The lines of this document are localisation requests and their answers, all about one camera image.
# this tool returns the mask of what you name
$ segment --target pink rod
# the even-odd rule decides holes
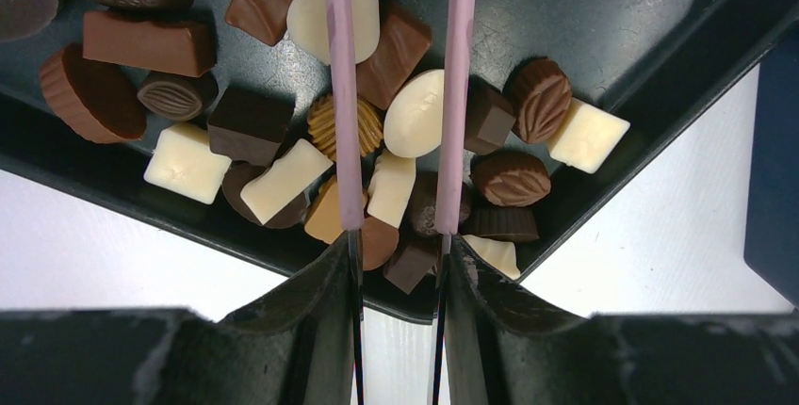
[[[444,235],[458,232],[474,7],[475,0],[449,0],[444,56],[444,122],[435,203],[435,229]]]
[[[332,59],[335,171],[338,175],[341,224],[345,231],[352,231],[363,225],[364,208],[351,0],[327,0],[327,26]]]

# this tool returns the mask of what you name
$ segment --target white background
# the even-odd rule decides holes
[[[757,82],[755,69],[523,285],[583,316],[789,312],[743,262]],[[284,280],[2,171],[0,203],[0,309],[188,306],[219,319]],[[424,403],[430,328],[366,319],[369,403]]]

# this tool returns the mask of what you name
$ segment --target blue object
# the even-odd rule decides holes
[[[760,65],[743,258],[799,304],[799,29]]]

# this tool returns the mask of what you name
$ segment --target white chocolate block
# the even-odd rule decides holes
[[[444,70],[421,73],[399,90],[385,113],[385,147],[399,157],[417,158],[441,145]]]
[[[241,200],[266,224],[332,165],[327,155],[300,139],[267,172],[241,189]]]
[[[629,129],[629,122],[572,98],[561,127],[547,142],[549,155],[594,174]]]
[[[355,62],[371,57],[380,40],[380,7],[378,0],[352,1],[352,37],[355,41]],[[297,47],[330,64],[327,37],[327,1],[292,0],[285,23],[288,36]]]
[[[161,131],[144,180],[203,204],[217,197],[231,159],[214,154],[208,133],[188,123]]]
[[[375,172],[369,183],[369,206],[372,217],[400,227],[402,215],[411,199],[416,181],[416,160],[400,158],[383,151],[375,162]]]
[[[464,240],[491,267],[512,280],[519,279],[521,272],[516,266],[516,246],[513,242],[500,242],[476,235],[464,235]]]

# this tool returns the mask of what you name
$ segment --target tray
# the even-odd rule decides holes
[[[229,1],[196,0],[188,13],[167,17],[214,26],[220,89],[233,83],[295,100],[299,133],[304,110],[330,89],[328,69],[290,41],[269,48],[227,25]],[[433,48],[418,69],[442,67],[447,0],[399,1],[433,29]],[[41,97],[39,66],[81,40],[81,16],[94,8],[100,7],[69,0],[38,36],[0,44],[0,168],[285,275],[316,258],[324,245],[302,227],[265,230],[222,197],[205,206],[145,184],[148,157],[168,121],[150,115],[144,140],[100,146],[52,116]],[[577,97],[631,122],[594,175],[560,168],[543,146],[511,137],[514,147],[545,160],[554,185],[534,205],[542,238],[518,248],[523,277],[748,71],[797,17],[799,0],[477,0],[473,75],[502,89],[527,59],[552,57]],[[127,71],[136,83],[146,74]],[[432,154],[419,167],[432,169],[436,161]],[[375,309],[412,322],[430,319],[432,278],[406,296],[380,271],[369,272],[365,290]]]

